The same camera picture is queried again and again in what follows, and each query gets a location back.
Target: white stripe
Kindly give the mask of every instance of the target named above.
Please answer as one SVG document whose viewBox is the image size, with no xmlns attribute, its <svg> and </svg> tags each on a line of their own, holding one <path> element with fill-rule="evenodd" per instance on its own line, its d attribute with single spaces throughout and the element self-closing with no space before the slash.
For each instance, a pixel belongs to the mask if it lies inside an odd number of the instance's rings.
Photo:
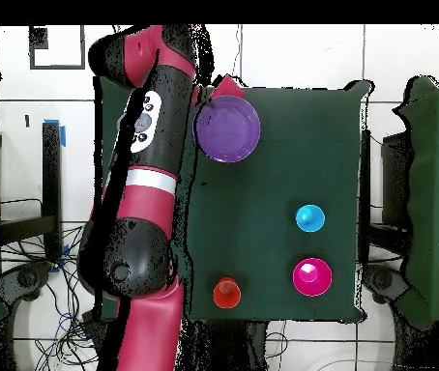
<svg viewBox="0 0 439 371">
<path fill-rule="evenodd" d="M 177 182 L 166 174 L 150 169 L 129 169 L 127 185 L 155 187 L 174 195 Z"/>
</svg>

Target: blue cup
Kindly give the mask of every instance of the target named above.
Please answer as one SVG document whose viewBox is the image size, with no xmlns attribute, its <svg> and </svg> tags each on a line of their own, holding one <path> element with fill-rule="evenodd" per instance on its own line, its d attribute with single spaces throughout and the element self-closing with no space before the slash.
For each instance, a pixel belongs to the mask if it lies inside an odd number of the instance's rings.
<svg viewBox="0 0 439 371">
<path fill-rule="evenodd" d="M 324 212 L 315 205 L 305 205 L 295 214 L 297 226 L 304 232 L 316 232 L 324 225 Z"/>
</svg>

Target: button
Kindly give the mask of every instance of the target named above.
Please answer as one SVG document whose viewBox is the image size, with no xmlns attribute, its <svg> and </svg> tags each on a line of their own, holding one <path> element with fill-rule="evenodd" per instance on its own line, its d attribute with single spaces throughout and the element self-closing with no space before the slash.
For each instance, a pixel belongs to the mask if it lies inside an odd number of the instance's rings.
<svg viewBox="0 0 439 371">
<path fill-rule="evenodd" d="M 152 123 L 152 118 L 148 114 L 142 113 L 142 115 L 138 117 L 137 121 L 135 121 L 135 133 L 145 131 L 151 126 Z"/>
<path fill-rule="evenodd" d="M 124 263 L 118 264 L 113 269 L 113 277 L 116 281 L 124 281 L 125 279 L 127 279 L 130 273 L 131 269 Z"/>
<path fill-rule="evenodd" d="M 38 277 L 33 271 L 21 271 L 16 279 L 18 284 L 26 289 L 34 286 L 38 281 Z"/>
</svg>

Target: blue tape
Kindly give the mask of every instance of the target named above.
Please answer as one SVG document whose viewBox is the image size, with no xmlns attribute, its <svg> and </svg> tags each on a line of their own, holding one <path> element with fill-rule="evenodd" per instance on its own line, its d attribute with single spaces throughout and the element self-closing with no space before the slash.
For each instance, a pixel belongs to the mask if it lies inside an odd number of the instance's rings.
<svg viewBox="0 0 439 371">
<path fill-rule="evenodd" d="M 44 120 L 44 123 L 60 125 L 60 120 Z M 65 126 L 60 127 L 60 143 L 63 147 L 67 146 Z"/>
<path fill-rule="evenodd" d="M 67 146 L 67 140 L 65 139 L 65 126 L 60 127 L 60 142 L 62 146 Z"/>
<path fill-rule="evenodd" d="M 65 246 L 63 246 L 63 253 L 62 253 L 62 255 L 63 256 L 69 256 L 70 255 L 70 245 L 69 244 L 65 244 Z M 67 263 L 66 260 L 60 259 L 58 261 L 58 266 L 60 268 L 63 268 L 66 263 Z M 60 271 L 59 268 L 53 268 L 53 269 L 51 269 L 50 273 L 57 273 L 58 271 Z"/>
</svg>

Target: tile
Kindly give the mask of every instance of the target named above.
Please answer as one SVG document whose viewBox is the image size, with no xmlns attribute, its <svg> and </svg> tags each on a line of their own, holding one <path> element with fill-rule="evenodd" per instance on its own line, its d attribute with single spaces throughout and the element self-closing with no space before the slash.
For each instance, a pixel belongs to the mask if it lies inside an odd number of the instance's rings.
<svg viewBox="0 0 439 371">
<path fill-rule="evenodd" d="M 56 300 L 49 287 L 56 295 Z M 16 311 L 14 338 L 56 338 L 63 334 L 60 321 L 62 314 L 69 312 L 68 286 L 62 272 L 50 273 L 47 285 L 34 301 L 22 301 Z"/>
<path fill-rule="evenodd" d="M 367 24 L 365 78 L 371 100 L 402 101 L 414 75 L 439 81 L 439 24 Z"/>
<path fill-rule="evenodd" d="M 25 115 L 29 116 L 26 127 Z M 94 104 L 92 102 L 0 101 L 1 199 L 43 198 L 43 121 L 66 130 L 61 150 L 62 220 L 86 220 L 94 197 Z M 2 206 L 3 218 L 41 214 L 39 202 Z"/>
<path fill-rule="evenodd" d="M 369 247 L 369 262 L 377 261 L 377 260 L 385 260 L 385 262 L 381 262 L 380 264 L 395 269 L 396 271 L 400 269 L 403 259 L 401 258 L 397 260 L 388 260 L 388 259 L 394 259 L 398 256 L 399 255 L 392 253 L 381 247 L 376 247 L 373 245 Z"/>
<path fill-rule="evenodd" d="M 62 224 L 63 244 L 68 246 L 70 256 L 76 257 L 78 254 L 84 226 L 83 223 L 65 222 Z"/>
<path fill-rule="evenodd" d="M 288 345 L 285 341 L 267 341 L 266 351 L 264 357 L 268 364 L 268 371 L 279 371 L 279 358 L 280 354 L 286 352 Z"/>
<path fill-rule="evenodd" d="M 341 89 L 362 79 L 363 24 L 246 24 L 242 69 L 250 87 Z"/>
<path fill-rule="evenodd" d="M 239 24 L 206 24 L 215 58 L 212 81 L 219 74 L 233 73 L 234 75 L 240 75 L 239 50 L 241 34 L 238 26 Z"/>
<path fill-rule="evenodd" d="M 266 355 L 274 349 L 266 343 Z M 286 351 L 276 359 L 281 360 L 279 371 L 355 371 L 356 343 L 291 341 Z M 270 371 L 278 371 L 278 364 L 270 365 Z"/>
<path fill-rule="evenodd" d="M 95 357 L 94 349 L 80 345 L 84 347 L 73 346 L 73 349 L 82 362 Z M 69 356 L 68 346 L 64 348 L 66 354 L 59 355 L 62 360 L 56 356 L 56 347 L 56 341 L 14 340 L 17 371 L 83 371 L 80 365 L 73 365 L 77 361 L 73 355 Z M 84 368 L 85 371 L 96 371 L 97 362 L 86 363 Z"/>
<path fill-rule="evenodd" d="M 372 299 L 372 293 L 363 286 L 361 308 L 366 319 L 358 323 L 359 340 L 395 341 L 395 322 L 388 304 L 378 304 Z"/>
<path fill-rule="evenodd" d="M 48 44 L 54 49 L 37 50 L 44 62 L 70 64 L 76 60 L 78 35 L 73 26 L 47 26 Z M 94 98 L 93 73 L 87 61 L 89 47 L 97 39 L 113 33 L 110 25 L 87 25 L 85 29 L 85 70 L 30 70 L 27 26 L 0 27 L 0 100 L 89 100 Z M 65 48 L 58 50 L 59 44 Z"/>
<path fill-rule="evenodd" d="M 272 321 L 268 324 L 268 328 L 266 329 L 266 338 L 270 340 L 280 340 L 281 334 L 283 332 L 283 320 L 280 321 Z"/>
<path fill-rule="evenodd" d="M 359 343 L 357 371 L 391 371 L 394 354 L 395 343 Z"/>
<path fill-rule="evenodd" d="M 338 322 L 288 321 L 285 336 L 289 340 L 355 340 L 355 325 Z"/>
<path fill-rule="evenodd" d="M 367 107 L 367 127 L 374 139 L 370 141 L 370 203 L 383 205 L 383 138 L 405 131 L 405 125 L 392 109 L 398 104 L 371 103 Z M 381 222 L 381 209 L 371 208 L 371 221 Z"/>
</svg>

